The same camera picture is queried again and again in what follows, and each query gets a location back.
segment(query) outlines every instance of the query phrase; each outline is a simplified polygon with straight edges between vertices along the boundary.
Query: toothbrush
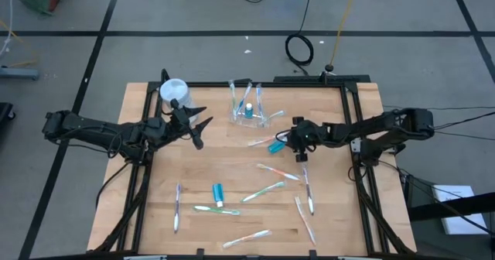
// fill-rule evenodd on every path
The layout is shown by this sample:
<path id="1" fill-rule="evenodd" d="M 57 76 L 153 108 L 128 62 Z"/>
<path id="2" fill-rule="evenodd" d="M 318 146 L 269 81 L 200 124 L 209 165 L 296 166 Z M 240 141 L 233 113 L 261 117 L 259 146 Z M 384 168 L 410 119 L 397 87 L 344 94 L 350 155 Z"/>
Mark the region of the toothbrush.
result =
<path id="1" fill-rule="evenodd" d="M 279 175 L 282 175 L 285 178 L 290 179 L 290 180 L 299 180 L 299 178 L 296 175 L 292 175 L 292 174 L 286 173 L 284 171 L 275 169 L 273 167 L 266 166 L 265 164 L 258 163 L 257 164 L 257 167 L 262 168 L 262 169 L 266 169 L 266 170 L 271 170 L 271 171 L 273 171 L 273 172 L 275 172 L 275 173 L 277 173 Z"/>
<path id="2" fill-rule="evenodd" d="M 173 217 L 173 233 L 177 234 L 177 231 L 179 230 L 179 196 L 180 196 L 180 190 L 181 190 L 180 183 L 177 183 L 177 188 L 176 188 L 176 215 Z"/>
<path id="3" fill-rule="evenodd" d="M 304 175 L 304 179 L 306 181 L 306 192 L 308 194 L 308 207 L 311 215 L 315 215 L 315 209 L 312 205 L 312 193 L 311 188 L 309 187 L 309 179 L 308 179 L 308 166 L 306 162 L 301 162 L 302 174 Z"/>
<path id="4" fill-rule="evenodd" d="M 267 193 L 270 190 L 276 189 L 277 187 L 284 187 L 284 186 L 285 186 L 285 183 L 284 182 L 278 182 L 278 183 L 273 184 L 271 186 L 265 187 L 263 190 L 260 190 L 257 193 L 252 194 L 252 195 L 244 198 L 243 200 L 241 200 L 241 203 L 248 202 L 249 200 L 251 200 L 253 198 L 256 198 L 256 197 L 258 197 L 258 196 L 260 196 L 260 195 L 262 195 L 264 193 Z"/>
<path id="5" fill-rule="evenodd" d="M 266 118 L 261 123 L 264 124 L 265 122 L 270 121 L 274 117 L 283 116 L 283 115 L 285 115 L 285 111 L 280 110 L 279 112 L 275 112 L 272 115 L 270 115 L 270 117 Z"/>
<path id="6" fill-rule="evenodd" d="M 304 225 L 306 226 L 306 230 L 308 230 L 309 237 L 311 238 L 311 242 L 316 245 L 316 239 L 315 239 L 315 232 L 312 230 L 312 228 L 309 226 L 309 222 L 306 219 L 306 216 L 302 212 L 301 208 L 301 200 L 299 199 L 298 196 L 294 197 L 295 200 L 295 205 L 297 206 L 297 211 L 299 212 L 299 215 L 302 218 L 302 222 L 304 222 Z"/>
<path id="7" fill-rule="evenodd" d="M 236 100 L 235 100 L 235 85 L 234 85 L 234 81 L 233 80 L 229 80 L 229 88 L 230 88 L 230 92 L 232 93 L 232 114 L 234 114 L 235 116 L 235 112 L 236 112 Z"/>
<path id="8" fill-rule="evenodd" d="M 261 83 L 256 85 L 256 102 L 258 103 L 258 114 L 263 119 L 263 108 L 261 107 Z"/>
<path id="9" fill-rule="evenodd" d="M 283 132 L 281 134 L 278 135 L 279 138 L 283 137 L 283 136 L 286 136 L 289 132 Z M 269 136 L 267 138 L 264 138 L 264 139 L 259 139 L 259 140 L 254 140 L 252 142 L 249 142 L 247 144 L 248 147 L 252 147 L 252 146 L 256 146 L 256 145 L 259 145 L 259 144 L 262 144 L 262 143 L 265 143 L 265 142 L 268 142 L 268 141 L 271 141 L 275 139 L 275 135 L 273 136 Z"/>
<path id="10" fill-rule="evenodd" d="M 228 241 L 223 245 L 223 247 L 229 248 L 232 245 L 237 245 L 238 243 L 243 242 L 243 241 L 251 241 L 251 240 L 254 240 L 256 238 L 261 238 L 261 237 L 265 237 L 265 236 L 269 236 L 269 235 L 271 235 L 270 230 L 259 231 L 259 232 L 254 233 L 254 234 L 250 234 L 249 236 L 238 238 L 237 240 Z"/>
<path id="11" fill-rule="evenodd" d="M 208 207 L 208 206 L 194 206 L 193 209 L 194 210 L 201 210 L 201 211 L 209 211 L 209 212 L 217 213 L 217 214 L 231 214 L 231 215 L 240 215 L 241 214 L 241 212 L 238 210 L 225 210 L 225 209 Z"/>
<path id="12" fill-rule="evenodd" d="M 253 84 L 251 82 L 249 82 L 247 84 L 247 87 L 246 87 L 246 91 L 244 92 L 244 96 L 242 97 L 241 99 L 241 102 L 239 103 L 239 107 L 237 108 L 237 110 L 235 111 L 235 115 L 239 115 L 239 111 L 241 110 L 242 106 L 244 105 L 244 101 L 246 100 L 246 98 L 248 97 L 248 94 L 249 92 L 251 91 L 251 87 L 253 87 Z"/>

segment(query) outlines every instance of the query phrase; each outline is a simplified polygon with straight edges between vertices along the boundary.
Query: black floor tape line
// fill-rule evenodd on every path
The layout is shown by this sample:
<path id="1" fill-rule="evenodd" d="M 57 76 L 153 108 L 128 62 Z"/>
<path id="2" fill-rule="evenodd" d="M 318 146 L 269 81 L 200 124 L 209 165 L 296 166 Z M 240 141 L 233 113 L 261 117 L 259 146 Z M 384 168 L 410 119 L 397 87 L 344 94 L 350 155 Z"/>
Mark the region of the black floor tape line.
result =
<path id="1" fill-rule="evenodd" d="M 457 5 L 459 5 L 459 9 L 461 10 L 461 13 L 464 16 L 464 19 L 466 20 L 470 32 L 473 34 L 474 41 L 476 43 L 476 46 L 478 46 L 478 50 L 480 51 L 481 57 L 483 58 L 483 61 L 486 64 L 486 68 L 488 69 L 488 72 L 490 73 L 493 82 L 495 82 L 495 66 L 493 65 L 492 56 L 488 52 L 488 49 L 486 48 L 485 43 L 481 38 L 483 33 L 478 32 L 478 29 L 474 24 L 473 18 L 471 17 L 466 7 L 466 3 L 464 3 L 464 0 L 456 0 L 456 1 L 457 1 Z"/>
<path id="2" fill-rule="evenodd" d="M 84 71 L 83 80 L 81 81 L 79 91 L 77 92 L 76 100 L 72 107 L 72 111 L 76 113 L 79 113 L 80 106 L 83 103 L 84 94 L 86 93 L 87 85 L 89 84 L 91 74 L 93 73 L 94 65 L 97 61 L 98 54 L 100 53 L 104 34 L 108 29 L 108 25 L 110 24 L 110 19 L 114 12 L 116 4 L 117 4 L 117 0 L 110 0 L 110 3 L 108 4 L 107 12 L 105 13 L 103 23 L 101 24 L 100 32 L 96 39 L 96 43 L 94 44 L 94 48 L 90 55 L 89 62 L 87 63 L 86 70 Z M 53 189 L 55 188 L 56 179 L 59 175 L 60 168 L 62 167 L 62 162 L 67 151 L 68 143 L 69 143 L 68 141 L 62 142 L 58 150 L 56 151 L 55 159 L 53 160 L 52 167 L 48 174 L 48 179 L 46 179 L 43 192 L 41 193 L 41 198 L 39 199 L 38 206 L 36 207 L 36 211 L 34 213 L 34 216 L 32 217 L 31 225 L 29 226 L 29 230 L 26 235 L 26 239 L 24 240 L 24 244 L 22 245 L 21 251 L 19 253 L 20 260 L 29 259 L 31 255 L 32 248 L 34 247 L 36 237 L 38 236 L 39 229 L 41 227 L 41 223 L 43 222 L 43 218 L 45 217 L 46 208 L 48 207 Z"/>
<path id="3" fill-rule="evenodd" d="M 212 31 L 106 31 L 104 36 L 174 37 L 174 36 L 288 36 L 292 30 L 212 30 Z M 17 36 L 99 36 L 98 31 L 14 31 Z M 483 36 L 495 36 L 495 31 L 481 32 Z M 304 36 L 336 36 L 335 30 L 306 30 Z M 471 31 L 342 31 L 341 36 L 369 37 L 467 37 Z M 0 31 L 7 36 L 7 31 Z"/>

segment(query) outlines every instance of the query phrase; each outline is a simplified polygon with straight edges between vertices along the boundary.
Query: yellow cable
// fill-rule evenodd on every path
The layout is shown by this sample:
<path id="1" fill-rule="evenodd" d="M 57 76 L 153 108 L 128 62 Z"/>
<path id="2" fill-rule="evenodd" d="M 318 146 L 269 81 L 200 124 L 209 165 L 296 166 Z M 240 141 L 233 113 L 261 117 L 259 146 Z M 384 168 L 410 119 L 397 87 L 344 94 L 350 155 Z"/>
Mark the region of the yellow cable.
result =
<path id="1" fill-rule="evenodd" d="M 340 32 L 342 32 L 343 24 L 346 22 L 347 16 L 349 15 L 350 6 L 352 3 L 353 0 L 349 0 L 347 2 L 346 11 L 343 13 L 342 21 L 340 21 L 339 30 L 337 31 L 337 38 L 335 39 L 335 45 L 333 46 L 332 59 L 330 59 L 330 66 L 333 66 L 333 59 L 335 59 L 335 54 L 337 52 L 337 48 L 339 47 Z"/>
<path id="2" fill-rule="evenodd" d="M 13 31 L 10 30 L 10 28 L 2 21 L 0 20 L 0 25 L 2 25 L 7 31 L 9 31 L 9 33 L 11 33 L 13 36 L 14 36 L 14 39 L 16 39 L 17 41 L 19 41 L 20 43 L 24 44 L 27 49 L 31 52 L 32 56 L 34 57 L 34 60 L 30 60 L 30 61 L 23 61 L 23 62 L 20 62 L 20 63 L 14 63 L 14 64 L 11 64 L 9 65 L 8 67 L 18 67 L 18 66 L 25 66 L 25 65 L 30 65 L 30 64 L 34 64 L 34 63 L 37 63 L 38 62 L 38 53 L 29 45 L 29 43 L 25 42 L 24 40 L 22 40 L 19 36 L 17 36 Z"/>

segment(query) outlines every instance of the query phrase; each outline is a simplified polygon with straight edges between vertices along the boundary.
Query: white cable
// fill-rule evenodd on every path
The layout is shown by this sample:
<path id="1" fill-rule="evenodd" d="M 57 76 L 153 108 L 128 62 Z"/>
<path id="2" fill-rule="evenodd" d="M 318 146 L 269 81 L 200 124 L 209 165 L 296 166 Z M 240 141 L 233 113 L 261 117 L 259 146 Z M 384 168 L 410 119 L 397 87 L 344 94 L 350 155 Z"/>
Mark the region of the white cable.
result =
<path id="1" fill-rule="evenodd" d="M 0 50 L 0 57 L 4 53 L 4 51 L 7 49 L 7 45 L 10 42 L 10 36 L 11 36 L 11 31 L 12 31 L 12 19 L 14 16 L 14 10 L 13 10 L 13 5 L 12 5 L 12 0 L 10 0 L 10 18 L 9 18 L 9 34 L 7 35 L 7 39 L 3 43 L 2 50 Z"/>

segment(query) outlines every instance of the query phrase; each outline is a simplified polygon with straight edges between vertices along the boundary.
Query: metal bracket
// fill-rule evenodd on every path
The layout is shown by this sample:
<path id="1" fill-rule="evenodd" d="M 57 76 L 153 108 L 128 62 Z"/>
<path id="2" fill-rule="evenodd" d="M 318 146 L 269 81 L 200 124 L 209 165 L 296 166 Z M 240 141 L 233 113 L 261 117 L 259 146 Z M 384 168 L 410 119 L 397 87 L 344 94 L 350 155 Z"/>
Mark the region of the metal bracket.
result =
<path id="1" fill-rule="evenodd" d="M 204 248 L 198 248 L 196 250 L 196 260 L 203 260 L 204 259 Z"/>
<path id="2" fill-rule="evenodd" d="M 154 91 L 160 92 L 160 86 L 162 86 L 161 82 L 148 82 L 146 94 L 150 94 Z"/>
<path id="3" fill-rule="evenodd" d="M 351 141 L 350 142 L 350 149 L 355 153 L 361 152 L 361 139 L 356 138 L 353 141 Z"/>
<path id="4" fill-rule="evenodd" d="M 352 256 L 339 256 L 339 260 L 381 260 L 379 258 L 369 258 L 369 257 L 352 257 Z"/>
<path id="5" fill-rule="evenodd" d="M 167 260 L 167 255 L 129 256 L 124 260 Z"/>
<path id="6" fill-rule="evenodd" d="M 347 91 L 350 91 L 353 94 L 357 93 L 357 84 L 356 82 L 345 82 L 344 87 L 346 88 Z"/>
<path id="7" fill-rule="evenodd" d="M 316 255 L 316 250 L 311 249 L 309 250 L 309 260 L 316 260 L 318 259 L 318 255 Z"/>
<path id="8" fill-rule="evenodd" d="M 258 260 L 260 255 L 246 255 L 246 260 Z"/>

